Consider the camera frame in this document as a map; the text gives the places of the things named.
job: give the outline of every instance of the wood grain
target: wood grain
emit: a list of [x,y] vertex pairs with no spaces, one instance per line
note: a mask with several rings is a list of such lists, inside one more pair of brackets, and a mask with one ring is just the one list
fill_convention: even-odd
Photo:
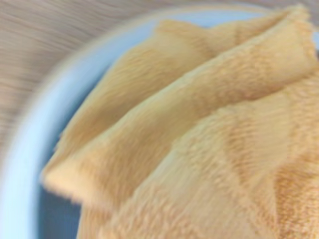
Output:
[[[66,55],[115,24],[162,7],[230,0],[0,0],[0,152],[44,76]],[[319,24],[318,0],[246,0],[267,7],[301,2]]]

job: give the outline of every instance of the light blue bowl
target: light blue bowl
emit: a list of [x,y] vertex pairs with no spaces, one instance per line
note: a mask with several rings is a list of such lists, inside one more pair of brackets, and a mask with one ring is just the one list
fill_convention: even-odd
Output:
[[[79,207],[46,193],[39,173],[58,136],[108,67],[148,37],[165,18],[201,26],[260,16],[252,6],[206,5],[171,9],[134,20],[101,37],[62,64],[45,80],[12,139],[0,180],[1,239],[74,239]],[[319,47],[319,34],[314,35]]]

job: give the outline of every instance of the yellow towel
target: yellow towel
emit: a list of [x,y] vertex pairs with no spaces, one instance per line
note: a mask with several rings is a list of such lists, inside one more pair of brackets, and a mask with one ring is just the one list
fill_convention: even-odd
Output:
[[[147,81],[154,81],[154,84],[156,84],[158,89],[154,88],[154,90],[160,90],[164,84],[161,83],[162,80],[158,82],[155,77],[160,71],[160,68],[155,71],[150,71],[150,75],[142,75],[141,73],[147,71],[150,62],[153,64],[154,62],[159,62],[157,58],[163,58],[162,62],[179,58],[180,65],[178,65],[178,68],[180,72],[189,70],[201,61],[208,60],[208,58],[212,58],[260,34],[275,24],[280,18],[284,17],[285,14],[287,14],[286,12],[287,10],[279,11],[265,17],[254,18],[253,20],[221,24],[208,30],[208,33],[205,32],[207,31],[206,29],[200,29],[189,23],[172,20],[160,23],[156,27],[153,36],[126,53],[115,64],[112,72],[108,72],[98,87],[91,93],[90,97],[88,97],[85,104],[79,112],[77,112],[76,116],[64,131],[57,151],[44,171],[49,171],[54,165],[63,161],[70,154],[73,154],[114,123],[113,121],[117,118],[112,118],[114,115],[110,112],[110,106],[103,104],[104,99],[113,101],[112,95],[123,98],[122,104],[118,105],[123,114],[125,110],[128,110],[130,107],[128,103],[132,103],[131,98],[140,97],[140,95],[135,96],[135,92],[126,90],[128,83],[122,83],[122,85],[115,88],[114,82],[145,81],[147,78]],[[170,64],[165,66],[166,72],[169,67],[171,67]],[[169,77],[165,75],[165,81],[172,81],[174,74],[175,72]],[[90,122],[95,122],[93,130]],[[97,228],[99,228],[109,216],[110,214],[104,213],[101,210],[83,207],[78,238],[93,237]]]
[[319,235],[319,71],[202,120],[100,239],[314,239]]
[[[269,27],[271,27],[273,24],[276,23],[280,18],[284,17],[287,14],[287,10],[279,11],[275,13],[271,13],[267,16],[260,17],[260,18],[254,18],[252,20],[244,20],[244,21],[236,21],[226,24],[221,24],[217,27],[213,27],[212,29],[208,30],[208,34],[205,33],[204,29],[200,29],[198,27],[195,27],[191,24],[187,24],[184,22],[178,22],[178,21],[165,21],[159,24],[156,28],[156,33],[153,37],[157,38],[157,40],[160,40],[163,44],[163,36],[165,36],[167,39],[171,40],[171,36],[168,36],[168,34],[173,34],[173,37],[177,39],[175,42],[165,42],[166,48],[170,49],[170,47],[175,47],[177,43],[180,43],[183,39],[185,39],[185,36],[189,37],[190,35],[193,35],[192,44],[197,46],[198,44],[202,44],[203,42],[206,43],[209,46],[209,50],[206,51],[206,54],[202,55],[202,58],[205,57],[213,57],[218,54],[220,54],[222,51],[229,50],[230,48],[244,42],[245,40],[260,34],[261,32],[265,31]],[[137,47],[136,51],[141,51],[141,49],[145,50],[145,47],[148,48],[154,48],[157,47],[157,40],[151,39],[148,40],[142,44],[140,44]],[[207,49],[207,46],[204,45],[201,47],[196,47],[198,50],[198,54],[202,53],[201,49]],[[115,70],[123,70],[124,66],[123,64],[127,64],[126,59],[128,57],[132,57],[132,52],[129,51],[124,57],[122,57],[122,60],[119,61],[119,63],[116,63]],[[135,57],[149,57],[148,55],[135,55]],[[193,59],[192,51],[184,51],[183,54],[178,54],[177,56],[183,57],[181,58],[181,63],[187,63],[190,62],[191,66],[198,64],[197,58],[195,60]],[[60,161],[65,159],[69,154],[74,153],[78,149],[81,148],[82,145],[86,144],[88,141],[90,141],[93,137],[101,133],[103,130],[105,130],[111,123],[109,123],[109,120],[105,120],[105,117],[109,117],[108,114],[105,114],[104,117],[100,117],[100,115],[95,116],[94,114],[91,116],[87,116],[85,112],[88,108],[93,108],[93,112],[96,112],[97,114],[100,114],[99,111],[102,109],[101,107],[101,99],[98,96],[101,96],[102,94],[107,93],[106,88],[111,88],[112,85],[108,85],[109,82],[114,81],[113,77],[116,76],[116,74],[112,73],[111,75],[107,75],[104,79],[107,80],[106,83],[104,83],[104,86],[101,88],[99,85],[98,88],[91,94],[91,95],[97,95],[94,98],[90,96],[88,98],[88,103],[86,103],[85,106],[81,108],[81,111],[77,113],[77,115],[74,117],[72,122],[68,125],[67,129],[65,130],[60,142],[59,147],[57,149],[57,152],[55,156],[52,158],[50,165],[46,167],[46,171],[48,171],[50,168],[52,168],[53,164],[58,164]],[[116,88],[118,91],[113,92],[113,94],[120,94],[120,88]],[[103,110],[108,110],[108,105],[105,104]],[[91,130],[91,125],[88,124],[88,120],[98,120],[99,127],[96,128],[95,131]],[[102,212],[98,209],[90,209],[89,207],[83,207],[82,213],[81,213],[81,220],[79,225],[79,233],[78,233],[78,239],[81,238],[92,238],[95,236],[97,229],[105,223],[106,219],[110,217],[109,213]]]
[[[43,175],[139,102],[218,54],[218,47],[209,46],[207,34],[206,29],[191,23],[159,23],[153,35],[125,53],[91,92],[64,130]],[[89,238],[99,221],[109,216],[89,208],[83,208],[82,213],[88,218],[81,219],[85,226],[80,227],[79,239]]]
[[302,7],[288,9],[262,34],[143,101],[50,170],[46,187],[89,206],[117,209],[198,120],[218,107],[278,91],[318,66],[307,17]]

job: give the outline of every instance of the microfiber cloth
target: microfiber cloth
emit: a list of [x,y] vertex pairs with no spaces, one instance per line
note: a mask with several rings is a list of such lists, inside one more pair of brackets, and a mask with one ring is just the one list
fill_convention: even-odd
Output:
[[221,108],[172,147],[100,239],[319,235],[319,71]]
[[[43,173],[50,190],[84,203],[78,237],[89,238],[88,235],[95,234],[110,217],[104,209],[117,209],[156,168],[171,143],[197,120],[218,107],[277,91],[311,72],[317,60],[307,17],[302,7],[291,7],[266,17],[208,30],[167,20],[157,26],[153,36],[120,58],[71,120]],[[176,62],[166,64],[169,60]],[[234,72],[223,74],[220,69],[228,63],[230,66],[225,69]],[[177,101],[170,106],[174,94]],[[183,110],[189,111],[189,119]],[[133,119],[131,126],[128,125],[130,118]],[[158,121],[163,126],[154,129]],[[168,127],[173,129],[170,133],[167,133]],[[113,155],[118,150],[119,156]],[[109,165],[105,162],[99,165],[98,160],[109,158]]]

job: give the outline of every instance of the towel fold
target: towel fold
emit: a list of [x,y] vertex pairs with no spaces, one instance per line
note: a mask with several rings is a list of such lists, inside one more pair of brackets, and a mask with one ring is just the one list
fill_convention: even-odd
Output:
[[[45,177],[139,102],[219,54],[219,46],[208,44],[207,34],[206,29],[191,23],[160,22],[154,33],[125,53],[90,93],[61,135],[42,175]],[[109,216],[102,214],[84,205],[81,217],[88,218],[81,219],[85,226],[80,227],[78,239],[90,238],[94,228]]]
[[319,70],[206,117],[99,238],[317,238],[318,109]]
[[304,8],[289,8],[262,34],[152,95],[46,173],[46,187],[88,206],[118,209],[172,142],[201,118],[219,107],[276,92],[318,66],[307,18]]
[[208,29],[165,20],[125,53],[42,173],[83,203],[77,238],[103,226],[102,239],[315,238],[317,135],[303,130],[316,124],[319,65],[307,18],[294,6]]

